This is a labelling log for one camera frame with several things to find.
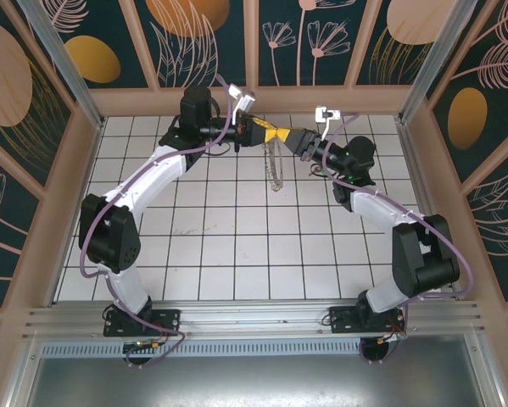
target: white tile floor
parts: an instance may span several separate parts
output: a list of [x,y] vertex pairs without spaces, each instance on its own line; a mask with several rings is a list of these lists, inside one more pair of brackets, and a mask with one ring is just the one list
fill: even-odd
[[[316,128],[310,114],[265,119]],[[125,180],[151,154],[170,120],[109,118],[88,191],[104,194]],[[416,209],[393,118],[361,116],[338,143],[357,135],[377,145],[371,172],[376,184]],[[264,149],[242,148],[239,154],[203,156],[150,204],[137,263],[153,299],[355,298],[390,273],[390,241],[337,205],[331,182],[310,176],[310,163],[283,146],[282,151],[285,181],[279,192],[267,179]],[[56,299],[109,300],[103,282],[81,278],[79,257],[75,237]]]

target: yellow object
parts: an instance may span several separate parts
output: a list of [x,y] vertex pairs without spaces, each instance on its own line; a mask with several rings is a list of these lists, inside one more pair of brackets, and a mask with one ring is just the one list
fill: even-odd
[[271,123],[269,123],[268,121],[264,121],[258,117],[254,117],[252,119],[252,121],[256,125],[260,125],[261,127],[264,127],[266,129],[265,130],[265,142],[269,142],[274,137],[278,137],[280,140],[285,142],[287,139],[287,136],[289,136],[289,132],[291,130],[291,129],[287,129],[285,127],[278,128],[278,127],[272,125]]
[[408,45],[434,42],[456,0],[392,0],[388,8],[389,34]]
[[146,0],[146,4],[159,25],[176,36],[199,36],[198,22],[195,20],[198,17],[202,24],[203,16],[212,30],[216,31],[224,25],[229,15],[229,0]]
[[18,125],[25,118],[32,93],[30,61],[14,37],[0,26],[1,126]]
[[121,67],[114,51],[93,36],[74,36],[65,43],[70,57],[83,78],[97,83],[118,79]]
[[482,134],[488,118],[485,96],[473,87],[466,87],[455,96],[448,116],[448,134],[451,143],[466,150]]

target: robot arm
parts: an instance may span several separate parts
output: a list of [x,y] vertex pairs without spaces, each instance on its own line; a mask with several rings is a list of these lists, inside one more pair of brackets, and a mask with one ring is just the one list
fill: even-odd
[[[252,97],[248,94],[237,92],[236,96],[239,103],[248,105],[246,108],[251,105]],[[225,121],[211,116],[211,101],[208,88],[190,87],[184,92],[180,127],[169,129],[162,137],[154,154],[143,165],[152,168],[105,215],[89,242],[89,259],[98,264],[100,270],[107,271],[121,301],[135,314],[142,315],[147,305],[149,307],[149,297],[141,286],[135,266],[141,249],[138,236],[141,214],[150,201],[166,185],[189,170],[202,153],[175,156],[158,165],[154,165],[153,161],[169,151],[203,146],[221,133]],[[223,142],[232,142],[235,151],[240,147],[259,145],[278,137],[302,161],[321,163],[327,141],[315,131],[276,128],[250,114],[235,114],[233,120],[236,124],[229,127]],[[375,145],[366,137],[356,137],[345,147],[332,144],[327,167],[335,171],[337,178],[346,182],[359,187],[374,187],[369,170],[374,165],[375,149]],[[103,197],[88,195],[85,198],[81,209],[81,246],[98,211],[116,194],[121,194],[126,183],[127,181]],[[362,293],[358,299],[365,324],[370,315],[393,309],[408,298],[459,278],[455,257],[449,250],[444,250],[444,245],[426,233],[422,226],[375,195],[352,191],[337,184],[333,184],[333,187],[335,199],[340,204],[350,212],[365,216],[393,239],[393,277]],[[424,219],[449,237],[444,218],[435,215]],[[421,252],[420,242],[430,248],[428,253]]]

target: ventilation slot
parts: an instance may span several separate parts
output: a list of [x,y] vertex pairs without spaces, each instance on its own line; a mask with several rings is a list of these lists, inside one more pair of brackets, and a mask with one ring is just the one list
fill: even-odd
[[[130,343],[46,343],[46,359],[123,358]],[[152,358],[170,349],[171,344],[133,352],[136,357]],[[242,341],[191,341],[178,347],[170,357],[205,356],[284,356],[301,354],[357,354],[358,338],[264,339]]]

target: black cable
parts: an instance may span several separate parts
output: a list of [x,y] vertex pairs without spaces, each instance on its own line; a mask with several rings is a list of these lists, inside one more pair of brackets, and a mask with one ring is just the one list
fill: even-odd
[[310,166],[310,175],[311,176],[317,176],[318,178],[329,178],[328,176],[326,176],[325,174],[323,174],[323,171],[321,170],[321,165],[317,164],[317,163],[314,163]]
[[205,152],[205,154],[208,155],[209,157],[221,157],[222,155],[227,154],[229,152],[229,150],[231,150],[231,144],[229,144],[228,142],[223,142],[222,144],[227,145],[227,150],[224,151],[223,153],[209,153],[207,151],[207,152]]
[[220,117],[220,105],[212,97],[209,98],[209,102],[212,106],[214,106],[214,109],[216,111],[216,117]]
[[113,309],[113,308],[114,308],[114,304],[111,304],[111,305],[108,305],[107,308],[105,308],[103,310],[103,312],[101,313],[101,317],[103,318],[104,321],[107,320],[106,312]]
[[326,324],[326,323],[325,323],[325,319],[326,319],[328,316],[331,316],[331,314],[327,314],[327,315],[325,315],[323,318],[321,318],[321,324],[322,324],[323,326],[331,326],[331,322],[330,322],[330,321],[329,321],[329,323],[328,323],[328,324]]
[[173,117],[173,119],[172,119],[172,121],[171,121],[171,123],[169,125],[169,128],[167,129],[167,131],[170,131],[170,129],[172,129],[175,126],[175,124],[178,121],[178,119],[180,119],[180,115],[179,114],[177,114],[175,117]]

